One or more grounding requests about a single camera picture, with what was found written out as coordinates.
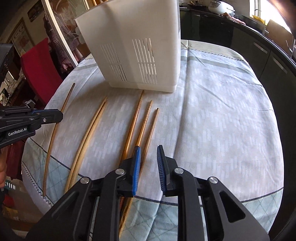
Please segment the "person's left hand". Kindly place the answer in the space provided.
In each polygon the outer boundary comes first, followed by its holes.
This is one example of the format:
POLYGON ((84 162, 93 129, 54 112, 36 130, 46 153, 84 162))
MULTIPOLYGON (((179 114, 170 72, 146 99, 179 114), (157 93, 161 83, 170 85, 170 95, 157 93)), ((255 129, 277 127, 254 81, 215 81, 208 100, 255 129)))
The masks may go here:
POLYGON ((8 147, 4 147, 1 149, 0 154, 0 188, 4 187, 5 181, 6 181, 6 158, 8 154, 8 147))

